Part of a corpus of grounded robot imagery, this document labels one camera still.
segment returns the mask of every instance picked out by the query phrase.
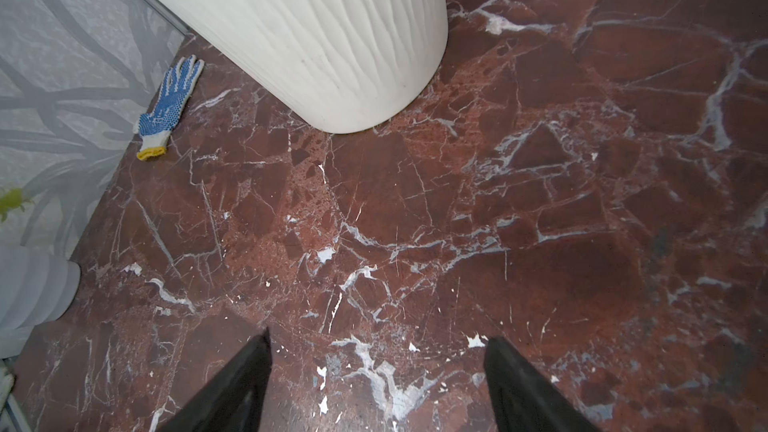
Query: yellow-green object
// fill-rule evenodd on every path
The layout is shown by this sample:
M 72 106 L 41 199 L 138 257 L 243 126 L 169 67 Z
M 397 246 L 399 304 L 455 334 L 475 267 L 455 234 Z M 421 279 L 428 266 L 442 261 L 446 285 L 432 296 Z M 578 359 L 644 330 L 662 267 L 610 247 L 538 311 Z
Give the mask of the yellow-green object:
M 163 146 L 159 147 L 150 147 L 149 149 L 140 150 L 138 154 L 136 154 L 136 157 L 139 158 L 139 160 L 148 160 L 152 157 L 159 157 L 165 154 L 166 149 Z
M 32 200 L 24 198 L 20 188 L 12 188 L 0 196 L 0 222 L 5 222 L 8 213 L 14 208 L 20 208 L 24 212 L 24 204 L 32 203 Z

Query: red marble floor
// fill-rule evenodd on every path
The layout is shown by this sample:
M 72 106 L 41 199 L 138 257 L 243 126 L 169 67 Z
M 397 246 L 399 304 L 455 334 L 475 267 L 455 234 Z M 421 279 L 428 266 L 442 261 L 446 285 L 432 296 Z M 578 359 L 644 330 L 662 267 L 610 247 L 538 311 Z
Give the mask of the red marble floor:
M 494 430 L 501 334 L 604 430 L 765 430 L 767 6 L 448 0 L 434 79 L 348 136 L 191 36 L 170 151 L 126 152 L 16 395 L 150 430 L 269 326 L 263 430 Z

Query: blue dotted glove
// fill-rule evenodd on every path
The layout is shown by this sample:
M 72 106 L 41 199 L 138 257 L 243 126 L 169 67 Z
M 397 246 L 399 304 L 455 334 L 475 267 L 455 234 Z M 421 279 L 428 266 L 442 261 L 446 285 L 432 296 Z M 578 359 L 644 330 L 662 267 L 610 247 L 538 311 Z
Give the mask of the blue dotted glove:
M 196 59 L 195 56 L 188 59 L 182 57 L 176 67 L 168 69 L 160 85 L 158 102 L 154 104 L 154 109 L 139 117 L 134 133 L 141 136 L 141 149 L 136 154 L 140 160 L 165 154 L 170 131 L 179 123 L 181 111 L 192 95 L 197 77 L 205 66 L 205 62 L 196 62 Z

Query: white ribbed object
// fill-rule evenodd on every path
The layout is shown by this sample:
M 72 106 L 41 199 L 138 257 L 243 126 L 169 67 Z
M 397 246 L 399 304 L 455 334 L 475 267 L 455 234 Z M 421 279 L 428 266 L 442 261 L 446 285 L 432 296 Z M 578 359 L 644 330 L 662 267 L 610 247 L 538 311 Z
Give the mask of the white ribbed object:
M 80 283 L 80 267 L 18 245 L 0 245 L 0 341 L 5 333 L 61 317 Z
M 326 132 L 398 113 L 432 78 L 448 38 L 446 0 L 160 2 Z

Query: gray patterned wall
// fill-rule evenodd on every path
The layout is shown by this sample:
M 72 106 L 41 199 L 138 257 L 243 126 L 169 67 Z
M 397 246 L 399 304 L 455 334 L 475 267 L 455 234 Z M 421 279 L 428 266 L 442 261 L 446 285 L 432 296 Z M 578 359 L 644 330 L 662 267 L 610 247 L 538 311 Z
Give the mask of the gray patterned wall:
M 0 0 L 0 243 L 68 257 L 182 35 L 142 0 Z

